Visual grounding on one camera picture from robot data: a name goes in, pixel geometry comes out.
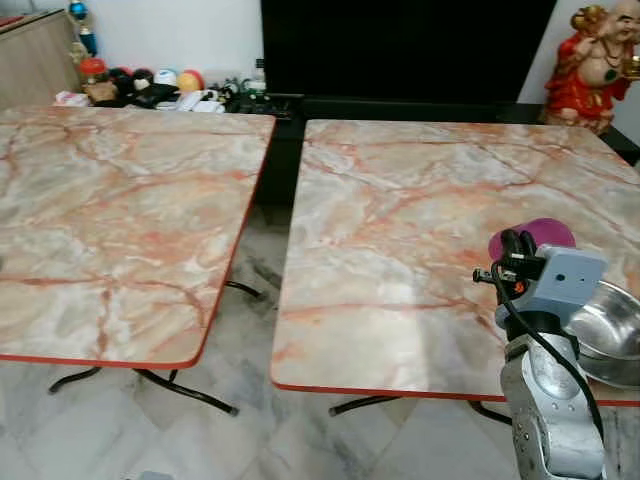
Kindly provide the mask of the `purple plastic cup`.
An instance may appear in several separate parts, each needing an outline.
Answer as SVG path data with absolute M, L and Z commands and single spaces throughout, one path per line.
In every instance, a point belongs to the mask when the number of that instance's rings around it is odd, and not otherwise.
M 516 232 L 527 232 L 532 237 L 534 247 L 532 251 L 538 251 L 544 244 L 554 244 L 554 246 L 575 247 L 576 241 L 573 238 L 572 230 L 554 218 L 538 218 L 526 221 L 526 223 L 513 225 L 509 228 Z M 503 253 L 503 244 L 500 243 L 500 233 L 495 232 L 490 238 L 488 252 L 490 260 L 498 260 Z

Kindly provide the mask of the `marble top folding table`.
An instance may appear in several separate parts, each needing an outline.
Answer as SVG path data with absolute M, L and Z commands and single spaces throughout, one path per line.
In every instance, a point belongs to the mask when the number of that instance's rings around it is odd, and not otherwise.
M 0 360 L 175 383 L 204 352 L 259 183 L 268 115 L 0 111 Z
M 500 401 L 494 233 L 554 218 L 626 285 L 639 174 L 577 127 L 311 120 L 270 379 L 362 396 Z

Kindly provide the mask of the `stainless steel bowl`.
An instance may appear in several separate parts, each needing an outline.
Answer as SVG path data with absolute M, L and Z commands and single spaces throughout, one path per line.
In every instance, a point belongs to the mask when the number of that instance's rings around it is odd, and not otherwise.
M 566 330 L 590 356 L 639 360 L 640 303 L 626 289 L 600 280 L 593 297 L 570 319 Z

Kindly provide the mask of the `red laughing Buddha statue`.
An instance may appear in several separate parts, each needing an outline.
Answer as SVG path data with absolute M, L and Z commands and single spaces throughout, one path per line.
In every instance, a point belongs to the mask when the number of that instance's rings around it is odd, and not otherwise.
M 582 6 L 572 15 L 575 33 L 557 49 L 541 122 L 595 134 L 611 127 L 614 101 L 640 79 L 639 20 L 639 0 L 618 0 L 611 10 Z

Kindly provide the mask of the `black television screen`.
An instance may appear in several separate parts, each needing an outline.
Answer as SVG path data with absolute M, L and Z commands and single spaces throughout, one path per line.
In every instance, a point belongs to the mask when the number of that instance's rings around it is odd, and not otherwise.
M 274 93 L 515 102 L 556 0 L 260 0 Z

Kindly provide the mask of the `orange round toy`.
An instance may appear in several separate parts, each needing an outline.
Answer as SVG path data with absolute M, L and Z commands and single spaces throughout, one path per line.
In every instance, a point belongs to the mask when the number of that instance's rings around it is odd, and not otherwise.
M 204 77 L 201 76 L 197 70 L 187 69 L 177 77 L 175 86 L 179 88 L 180 92 L 195 92 L 205 90 Z

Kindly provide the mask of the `black pouch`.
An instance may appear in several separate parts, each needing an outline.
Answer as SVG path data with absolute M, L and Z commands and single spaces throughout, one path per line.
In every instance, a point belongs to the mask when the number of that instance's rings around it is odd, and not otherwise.
M 180 95 L 180 90 L 174 84 L 150 84 L 134 93 L 129 105 L 142 109 L 155 109 L 160 102 L 172 101 Z

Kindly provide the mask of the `red lid jar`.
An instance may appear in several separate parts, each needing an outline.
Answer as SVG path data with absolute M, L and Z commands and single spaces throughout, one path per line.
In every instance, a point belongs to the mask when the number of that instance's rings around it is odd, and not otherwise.
M 118 88 L 108 74 L 109 69 L 101 58 L 83 58 L 79 61 L 79 73 L 84 77 L 83 91 L 92 104 L 116 100 Z

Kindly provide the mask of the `blue ornament figure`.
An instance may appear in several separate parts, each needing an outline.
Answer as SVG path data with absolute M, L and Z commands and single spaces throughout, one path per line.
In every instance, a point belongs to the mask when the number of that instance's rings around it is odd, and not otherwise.
M 90 9 L 83 3 L 83 0 L 69 0 L 67 13 L 76 24 L 78 44 L 84 47 L 91 58 L 96 58 L 99 55 L 99 42 L 97 42 L 97 35 L 91 27 Z

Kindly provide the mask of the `light wooden cabinet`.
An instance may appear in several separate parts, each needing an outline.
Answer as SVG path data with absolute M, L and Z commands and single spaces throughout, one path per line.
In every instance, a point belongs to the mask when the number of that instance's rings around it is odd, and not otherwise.
M 70 56 L 74 41 L 63 9 L 26 15 L 0 28 L 0 113 L 50 105 L 61 91 L 78 91 L 81 78 Z

